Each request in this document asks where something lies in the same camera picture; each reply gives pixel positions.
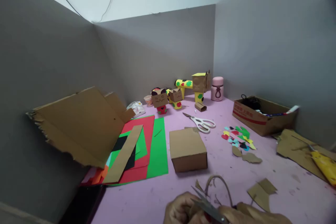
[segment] pink thermos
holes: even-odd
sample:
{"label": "pink thermos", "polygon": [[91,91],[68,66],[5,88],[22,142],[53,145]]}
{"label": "pink thermos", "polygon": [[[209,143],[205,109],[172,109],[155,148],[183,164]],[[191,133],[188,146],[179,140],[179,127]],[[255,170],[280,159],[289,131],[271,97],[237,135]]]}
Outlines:
{"label": "pink thermos", "polygon": [[223,92],[224,92],[224,78],[223,77],[214,77],[212,79],[212,87],[211,87],[211,100],[216,102],[223,100]]}

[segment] paper scrap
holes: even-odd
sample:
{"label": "paper scrap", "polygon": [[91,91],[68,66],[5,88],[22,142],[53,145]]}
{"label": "paper scrap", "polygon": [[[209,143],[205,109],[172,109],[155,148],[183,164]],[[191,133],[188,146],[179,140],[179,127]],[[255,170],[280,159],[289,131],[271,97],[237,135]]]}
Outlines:
{"label": "paper scrap", "polygon": [[242,156],[242,151],[240,149],[238,149],[236,146],[233,146],[233,145],[232,145],[232,153],[237,157]]}
{"label": "paper scrap", "polygon": [[244,136],[246,136],[247,138],[250,138],[250,133],[244,127],[241,127],[241,130],[237,130],[237,131],[243,134]]}
{"label": "paper scrap", "polygon": [[276,191],[277,189],[274,187],[274,185],[272,185],[272,183],[265,178],[247,190],[247,193],[262,209],[264,209],[266,212],[270,212],[269,197],[270,194],[274,194]]}
{"label": "paper scrap", "polygon": [[205,194],[205,192],[204,192],[203,188],[200,186],[200,184],[199,184],[199,182],[198,182],[198,180],[197,180],[197,179],[196,179],[196,182],[195,182],[195,187],[196,187],[198,190],[200,190],[202,193],[204,193],[204,194]]}
{"label": "paper scrap", "polygon": [[257,148],[254,146],[253,143],[250,143],[250,148],[253,149],[253,150],[256,150]]}
{"label": "paper scrap", "polygon": [[243,155],[243,160],[249,163],[261,163],[263,161],[262,159],[254,155],[253,153],[247,153]]}
{"label": "paper scrap", "polygon": [[138,141],[142,128],[143,128],[142,125],[137,125],[133,127],[131,133],[127,137],[124,146],[122,147],[122,149],[120,150],[118,156],[114,161],[115,164],[108,171],[108,174],[104,179],[104,183],[116,183],[119,181],[124,171],[124,168],[135,148],[136,142]]}

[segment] cardboard strip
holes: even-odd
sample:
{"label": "cardboard strip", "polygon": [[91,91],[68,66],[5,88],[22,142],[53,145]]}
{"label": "cardboard strip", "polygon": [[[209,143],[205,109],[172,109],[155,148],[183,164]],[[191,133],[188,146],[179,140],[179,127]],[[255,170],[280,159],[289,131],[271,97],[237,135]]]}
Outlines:
{"label": "cardboard strip", "polygon": [[103,180],[104,183],[116,183],[119,181],[128,162],[128,159],[130,158],[135,148],[136,142],[138,141],[142,127],[142,125],[137,125],[133,127],[131,133],[127,137],[124,146],[122,147],[117,158],[115,159],[113,166],[108,171],[107,176]]}

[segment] red paper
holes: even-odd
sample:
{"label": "red paper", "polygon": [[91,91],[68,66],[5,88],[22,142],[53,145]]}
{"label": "red paper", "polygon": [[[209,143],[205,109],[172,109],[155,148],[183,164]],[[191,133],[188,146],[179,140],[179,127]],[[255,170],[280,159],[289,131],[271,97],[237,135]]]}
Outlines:
{"label": "red paper", "polygon": [[225,140],[228,140],[229,139],[229,136],[228,135],[221,135],[221,137]]}
{"label": "red paper", "polygon": [[143,125],[143,133],[145,135],[145,142],[147,148],[147,155],[136,160],[134,163],[134,167],[124,171],[122,174],[118,184],[121,183],[129,183],[132,181],[143,180],[147,177],[147,167],[149,164],[149,158],[151,155],[151,144],[152,144],[152,136],[153,136],[153,127],[154,127],[154,119],[155,116],[149,116],[144,118],[139,118],[136,120],[131,120],[124,125],[122,129],[122,134],[126,133],[127,131],[132,130],[133,126],[136,125]]}

